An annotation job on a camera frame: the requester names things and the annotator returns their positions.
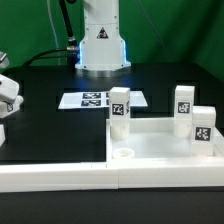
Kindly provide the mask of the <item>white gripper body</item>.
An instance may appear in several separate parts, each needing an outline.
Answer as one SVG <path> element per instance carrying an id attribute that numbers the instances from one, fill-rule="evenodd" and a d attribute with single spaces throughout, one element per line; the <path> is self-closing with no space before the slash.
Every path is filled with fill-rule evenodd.
<path id="1" fill-rule="evenodd" d="M 0 69 L 9 65 L 7 54 L 0 51 Z M 14 80 L 0 74 L 0 101 L 13 103 L 19 92 L 19 84 Z"/>

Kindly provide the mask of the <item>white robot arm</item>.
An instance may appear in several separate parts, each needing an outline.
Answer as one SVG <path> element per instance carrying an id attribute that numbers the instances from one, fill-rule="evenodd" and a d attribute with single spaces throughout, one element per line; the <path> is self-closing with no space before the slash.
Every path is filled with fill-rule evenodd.
<path id="1" fill-rule="evenodd" d="M 43 43 L 57 42 L 51 8 L 58 5 L 67 32 L 68 68 L 87 73 L 109 73 L 128 68 L 126 44 L 119 33 L 119 0 L 81 0 L 85 34 L 73 34 L 66 4 L 76 0 L 0 0 L 0 69 L 20 62 Z"/>

